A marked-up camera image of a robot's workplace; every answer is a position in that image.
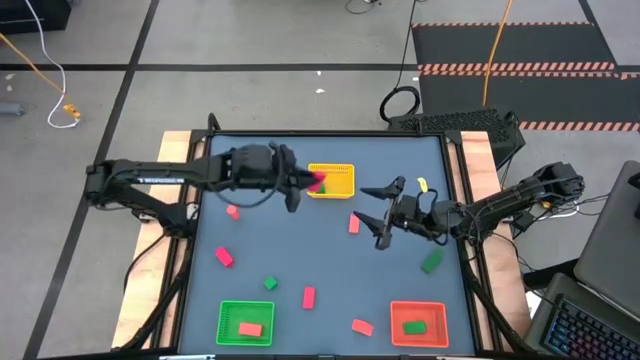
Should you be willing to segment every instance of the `laptop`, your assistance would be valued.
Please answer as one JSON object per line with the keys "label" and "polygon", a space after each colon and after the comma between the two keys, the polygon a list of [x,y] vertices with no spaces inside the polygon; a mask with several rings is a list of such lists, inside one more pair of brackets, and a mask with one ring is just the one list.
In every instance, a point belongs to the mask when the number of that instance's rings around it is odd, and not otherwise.
{"label": "laptop", "polygon": [[581,359],[640,360],[640,189],[627,161],[574,269],[556,274],[525,341],[543,353]]}

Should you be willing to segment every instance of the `wooden table edge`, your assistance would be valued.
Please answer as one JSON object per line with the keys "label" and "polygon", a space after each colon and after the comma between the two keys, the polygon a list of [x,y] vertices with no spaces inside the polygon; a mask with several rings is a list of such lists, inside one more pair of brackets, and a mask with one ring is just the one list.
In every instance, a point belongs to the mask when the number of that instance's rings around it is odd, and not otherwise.
{"label": "wooden table edge", "polygon": [[[158,161],[184,162],[187,158],[191,131],[165,131],[158,153]],[[484,132],[463,132],[462,148],[474,199],[482,199],[500,190],[498,175],[493,162],[489,138]],[[454,186],[457,194],[462,194],[460,169],[455,147],[449,144]],[[151,186],[149,194],[165,202],[178,201],[180,186]],[[501,225],[497,233],[511,239],[508,226]],[[157,223],[142,224],[134,257],[157,239],[162,229]],[[116,325],[112,346],[120,346],[128,341],[146,320],[158,302],[160,286],[169,251],[169,241],[163,241],[150,252],[131,272],[129,285],[123,296],[120,315]],[[507,318],[511,326],[523,336],[529,328],[529,309],[520,277],[520,267],[515,250],[505,239],[492,236],[485,241],[485,256],[491,279],[494,302]],[[481,324],[482,341],[485,348],[491,348],[486,312],[476,299],[478,317]],[[175,304],[165,316],[161,346],[169,346],[173,325]]]}

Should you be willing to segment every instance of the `black floor mat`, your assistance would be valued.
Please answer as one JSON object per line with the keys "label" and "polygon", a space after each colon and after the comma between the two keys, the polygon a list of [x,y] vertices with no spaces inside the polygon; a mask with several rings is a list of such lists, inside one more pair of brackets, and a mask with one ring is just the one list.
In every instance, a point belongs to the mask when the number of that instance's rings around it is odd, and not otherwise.
{"label": "black floor mat", "polygon": [[[595,77],[492,76],[487,106],[504,106],[518,114],[525,124],[621,123],[640,119],[629,83],[616,74]],[[420,77],[423,109],[428,113],[449,113],[482,107],[483,76],[431,74]]]}
{"label": "black floor mat", "polygon": [[[414,24],[418,64],[486,63],[498,24],[477,24]],[[494,63],[526,62],[615,63],[598,29],[589,23],[505,26]]]}

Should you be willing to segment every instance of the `yellow basket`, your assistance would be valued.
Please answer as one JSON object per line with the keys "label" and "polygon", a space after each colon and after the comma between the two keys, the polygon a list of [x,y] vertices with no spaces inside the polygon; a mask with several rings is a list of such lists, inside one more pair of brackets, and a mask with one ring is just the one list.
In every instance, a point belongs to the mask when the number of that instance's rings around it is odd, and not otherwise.
{"label": "yellow basket", "polygon": [[307,192],[314,199],[348,199],[356,193],[356,170],[351,164],[309,164],[309,171],[320,171],[325,193]]}

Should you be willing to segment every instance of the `keyboard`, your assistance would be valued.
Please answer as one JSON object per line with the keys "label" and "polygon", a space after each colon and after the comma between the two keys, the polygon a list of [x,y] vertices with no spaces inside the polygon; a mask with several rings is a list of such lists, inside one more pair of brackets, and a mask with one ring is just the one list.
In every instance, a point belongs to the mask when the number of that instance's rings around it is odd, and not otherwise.
{"label": "keyboard", "polygon": [[557,355],[595,360],[640,360],[640,345],[567,301],[556,298],[542,346]]}

